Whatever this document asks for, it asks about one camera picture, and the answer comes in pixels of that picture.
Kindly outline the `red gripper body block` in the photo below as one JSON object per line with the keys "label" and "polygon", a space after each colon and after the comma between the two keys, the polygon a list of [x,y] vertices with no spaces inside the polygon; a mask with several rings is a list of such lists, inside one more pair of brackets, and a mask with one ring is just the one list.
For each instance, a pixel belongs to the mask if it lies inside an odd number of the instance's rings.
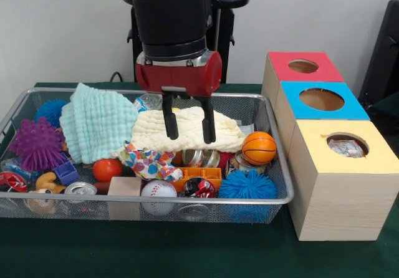
{"label": "red gripper body block", "polygon": [[193,59],[169,62],[148,60],[141,53],[135,73],[139,85],[147,92],[181,92],[192,97],[209,97],[220,86],[222,60],[219,52],[210,50]]}

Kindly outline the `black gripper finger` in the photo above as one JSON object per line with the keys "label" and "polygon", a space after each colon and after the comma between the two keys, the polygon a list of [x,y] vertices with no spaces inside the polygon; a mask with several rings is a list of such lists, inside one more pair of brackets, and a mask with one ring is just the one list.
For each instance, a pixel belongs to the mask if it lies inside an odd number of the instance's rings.
{"label": "black gripper finger", "polygon": [[170,94],[164,94],[162,95],[162,99],[162,110],[165,121],[166,135],[171,140],[176,140],[178,138],[178,127],[176,116],[172,111],[173,97]]}
{"label": "black gripper finger", "polygon": [[213,105],[209,97],[201,97],[199,101],[204,112],[202,121],[204,142],[210,144],[216,141]]}

